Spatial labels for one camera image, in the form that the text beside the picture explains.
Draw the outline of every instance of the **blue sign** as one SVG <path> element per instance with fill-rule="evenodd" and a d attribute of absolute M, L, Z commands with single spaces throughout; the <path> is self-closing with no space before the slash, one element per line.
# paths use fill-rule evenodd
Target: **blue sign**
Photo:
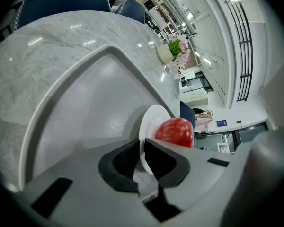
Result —
<path fill-rule="evenodd" d="M 226 120 L 219 120 L 219 121 L 217 121 L 217 126 L 218 127 L 227 126 Z"/>

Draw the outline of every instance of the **window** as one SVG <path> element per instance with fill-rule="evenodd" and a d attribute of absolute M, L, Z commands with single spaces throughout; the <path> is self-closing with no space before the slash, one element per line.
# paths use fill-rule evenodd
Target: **window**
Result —
<path fill-rule="evenodd" d="M 200 81 L 201 81 L 203 87 L 210 87 L 210 84 L 208 83 L 208 81 L 205 77 L 200 78 Z"/>
<path fill-rule="evenodd" d="M 202 72 L 197 72 L 197 73 L 195 73 L 195 75 L 196 75 L 198 78 L 204 77 L 204 74 L 203 74 Z"/>
<path fill-rule="evenodd" d="M 210 92 L 213 92 L 213 89 L 212 89 L 212 88 L 205 88 L 205 91 L 206 91 L 207 93 L 210 93 Z"/>
<path fill-rule="evenodd" d="M 231 132 L 208 134 L 205 139 L 195 139 L 195 148 L 218 152 L 218 146 L 223 144 L 228 145 L 229 153 L 234 153 L 241 143 L 252 142 L 258 134 L 267 130 L 266 123 L 262 123 Z"/>
<path fill-rule="evenodd" d="M 239 130 L 241 142 L 251 142 L 261 132 L 267 131 L 267 126 L 262 124 L 260 126 L 252 126 L 249 128 Z"/>

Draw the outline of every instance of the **metal railing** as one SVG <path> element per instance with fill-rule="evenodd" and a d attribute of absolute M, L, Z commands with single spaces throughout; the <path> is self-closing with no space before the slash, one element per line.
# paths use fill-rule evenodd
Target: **metal railing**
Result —
<path fill-rule="evenodd" d="M 248 19 L 240 0 L 225 0 L 239 36 L 241 54 L 240 89 L 237 101 L 247 100 L 253 71 L 253 45 Z"/>

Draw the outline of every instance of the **blue chair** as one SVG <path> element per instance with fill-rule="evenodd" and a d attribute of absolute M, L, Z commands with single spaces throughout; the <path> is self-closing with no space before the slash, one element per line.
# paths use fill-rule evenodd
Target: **blue chair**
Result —
<path fill-rule="evenodd" d="M 110 12 L 110 5 L 108 0 L 24 0 L 18 12 L 15 30 L 46 16 L 78 10 Z"/>
<path fill-rule="evenodd" d="M 195 128 L 195 112 L 182 101 L 180 101 L 180 118 L 187 119 Z"/>
<path fill-rule="evenodd" d="M 125 0 L 115 13 L 145 23 L 145 7 L 137 0 Z"/>

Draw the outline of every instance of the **white tray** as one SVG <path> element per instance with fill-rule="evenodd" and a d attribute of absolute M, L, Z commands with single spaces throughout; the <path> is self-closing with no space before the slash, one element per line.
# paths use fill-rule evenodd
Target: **white tray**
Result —
<path fill-rule="evenodd" d="M 174 117 L 120 48 L 107 44 L 90 53 L 52 85 L 34 112 L 21 149 L 20 187 L 76 151 L 137 138 L 154 104 Z"/>

